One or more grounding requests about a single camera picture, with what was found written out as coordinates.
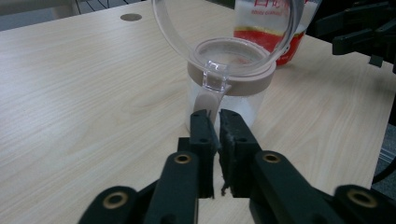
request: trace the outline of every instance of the clear plastic cup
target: clear plastic cup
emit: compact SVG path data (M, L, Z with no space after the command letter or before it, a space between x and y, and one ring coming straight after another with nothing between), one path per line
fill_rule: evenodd
M304 8L303 0L239 2L244 7L231 10L206 0L152 0L163 35L188 62L187 118L206 109L215 122L218 111L226 108L251 120L247 123L251 125L275 71L276 59L291 41ZM252 20L243 20L241 15L249 11ZM259 26L271 30L276 38L261 38L271 41L271 48L264 48L255 40L234 36L237 26Z

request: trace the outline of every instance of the screw hole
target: screw hole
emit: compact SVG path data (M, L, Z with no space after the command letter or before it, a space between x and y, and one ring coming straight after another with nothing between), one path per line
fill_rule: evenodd
M375 197L363 190L351 189L346 195L350 201L360 206L367 208L375 208L377 206Z
M271 163L280 162L280 158L275 154L265 154L262 159Z
M186 164L191 161L191 157L189 155L178 155L175 157L175 162L179 164Z
M126 204L128 195L125 192L117 191L111 193L103 200L103 207L107 209L119 208Z
M139 14L131 13L131 14L122 15L120 18L123 21L139 21L140 19L142 19L142 16Z

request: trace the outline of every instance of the floor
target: floor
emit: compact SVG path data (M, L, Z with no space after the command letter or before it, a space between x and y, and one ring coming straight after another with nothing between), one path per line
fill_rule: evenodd
M78 4L81 14L90 13L96 10L103 10L108 7L118 7L126 4L132 4L139 0L91 0ZM14 29L22 26L32 25L40 22L51 21L52 15L49 9L42 9L26 13L18 13L0 17L0 31ZM375 173L378 174L385 169L396 155L396 127L389 125L385 135L381 154L378 158ZM396 172L388 176L381 182L374 184L373 189L385 194L393 200L396 200Z

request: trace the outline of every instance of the black cable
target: black cable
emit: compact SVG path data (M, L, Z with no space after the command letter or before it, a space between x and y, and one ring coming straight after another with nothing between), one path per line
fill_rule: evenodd
M77 5L77 8L78 8L78 14L81 15L81 11L79 10L79 5L78 5L78 1L77 0L76 0L76 5Z
M104 7L104 8L107 9L107 7L105 7L105 5L103 5L101 1L98 0L98 2L99 2L100 5L102 5L102 7Z
M390 163L390 165L385 168L385 170L381 171L378 175L375 175L373 178L373 184L383 180L387 176L391 175L396 170L396 157Z
M91 6L91 4L90 4L88 1L86 1L86 3L88 4L88 6L90 6L90 8L92 9L92 11L95 11L95 9L93 9L93 7Z

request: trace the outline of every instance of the light wood grain surface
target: light wood grain surface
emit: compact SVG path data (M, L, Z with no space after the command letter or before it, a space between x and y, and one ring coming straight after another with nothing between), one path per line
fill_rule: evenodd
M213 7L195 2L186 10ZM222 8L212 22L232 26ZM396 91L390 64L331 52L306 36L252 127L263 149L330 194L370 187ZM189 136L186 74L150 2L0 33L0 223L77 223L104 189L156 180ZM248 200L221 197L221 185L216 164L217 197L200 201L200 223L252 223Z

